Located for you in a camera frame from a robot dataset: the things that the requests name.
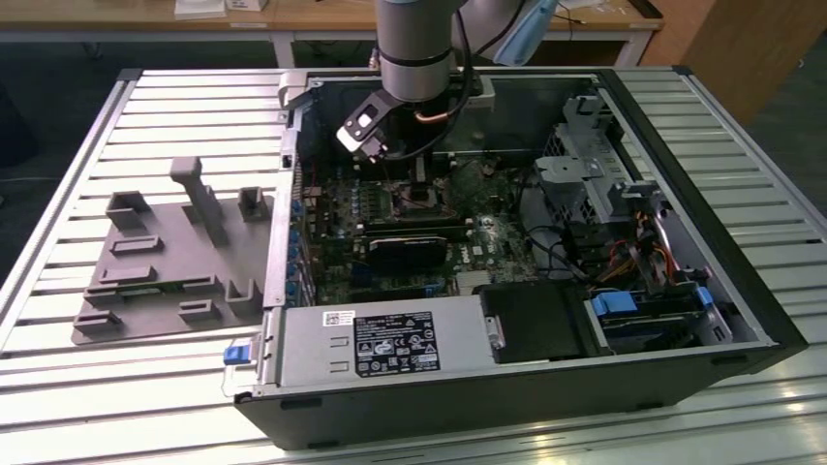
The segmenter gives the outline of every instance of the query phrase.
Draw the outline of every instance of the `blue latch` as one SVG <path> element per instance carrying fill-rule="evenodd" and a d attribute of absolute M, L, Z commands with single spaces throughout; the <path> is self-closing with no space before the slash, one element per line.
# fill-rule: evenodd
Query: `blue latch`
<path fill-rule="evenodd" d="M 697 286 L 697 289 L 694 289 L 694 293 L 697 294 L 697 298 L 700 299 L 700 305 L 702 305 L 704 308 L 710 306 L 714 301 L 712 299 L 712 294 L 709 294 L 709 290 L 702 286 Z"/>
<path fill-rule="evenodd" d="M 634 304 L 632 294 L 625 291 L 597 295 L 592 299 L 592 307 L 598 317 L 608 314 L 637 312 L 637 305 Z"/>
<path fill-rule="evenodd" d="M 229 346 L 223 349 L 223 365 L 243 365 L 249 363 L 249 345 Z"/>
<path fill-rule="evenodd" d="M 292 201 L 289 206 L 293 216 L 301 216 L 301 214 L 304 213 L 304 209 L 301 208 L 301 202 Z"/>

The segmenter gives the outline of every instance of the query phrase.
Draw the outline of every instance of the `black plastic cover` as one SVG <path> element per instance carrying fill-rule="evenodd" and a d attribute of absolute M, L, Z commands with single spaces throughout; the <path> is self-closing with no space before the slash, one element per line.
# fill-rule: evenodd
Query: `black plastic cover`
<path fill-rule="evenodd" d="M 485 317 L 498 317 L 505 346 L 497 363 L 596 357 L 600 345 L 578 289 L 562 281 L 485 286 L 478 290 Z"/>

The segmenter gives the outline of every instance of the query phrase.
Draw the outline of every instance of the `wooden table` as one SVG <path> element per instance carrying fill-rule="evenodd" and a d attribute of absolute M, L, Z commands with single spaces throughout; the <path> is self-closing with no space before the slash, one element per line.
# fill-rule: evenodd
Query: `wooden table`
<path fill-rule="evenodd" d="M 173 0 L 2 0 L 0 42 L 266 41 L 277 65 L 294 68 L 296 41 L 376 39 L 374 0 L 269 0 L 259 13 L 174 21 Z M 644 18 L 628 0 L 577 9 L 572 24 L 554 18 L 546 41 L 622 42 L 616 65 L 637 64 L 660 19 Z"/>
<path fill-rule="evenodd" d="M 376 40 L 373 4 L 374 0 L 277 0 L 274 26 L 282 31 L 281 41 Z M 616 66 L 637 65 L 650 35 L 662 27 L 662 19 L 642 17 L 628 0 L 572 10 L 570 18 L 582 24 L 569 27 L 565 19 L 554 17 L 544 40 L 621 42 Z"/>

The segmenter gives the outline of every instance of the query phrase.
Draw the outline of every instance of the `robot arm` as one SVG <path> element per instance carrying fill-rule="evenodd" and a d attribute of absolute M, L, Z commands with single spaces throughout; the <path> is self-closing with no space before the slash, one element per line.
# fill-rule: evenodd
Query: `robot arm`
<path fill-rule="evenodd" d="M 378 123 L 393 110 L 442 95 L 457 44 L 465 54 L 458 103 L 436 116 L 416 113 L 422 124 L 450 124 L 468 100 L 472 57 L 480 55 L 509 66 L 524 64 L 542 40 L 556 4 L 557 0 L 376 0 L 382 89 L 368 97 L 338 130 L 345 148 L 350 152 L 361 149 L 372 161 L 385 155 L 388 146 Z M 438 141 L 416 153 L 424 153 Z"/>

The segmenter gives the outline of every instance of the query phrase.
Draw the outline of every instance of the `white sticker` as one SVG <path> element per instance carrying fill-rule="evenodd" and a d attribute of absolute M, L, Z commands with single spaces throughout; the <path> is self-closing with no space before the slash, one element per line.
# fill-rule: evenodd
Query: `white sticker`
<path fill-rule="evenodd" d="M 229 27 L 247 27 L 254 29 L 263 29 L 267 27 L 265 22 L 231 22 Z"/>
<path fill-rule="evenodd" d="M 632 23 L 629 29 L 660 29 L 660 24 Z"/>
<path fill-rule="evenodd" d="M 321 314 L 321 324 L 324 326 L 352 326 L 354 316 L 356 312 L 352 310 L 346 312 L 324 312 Z"/>

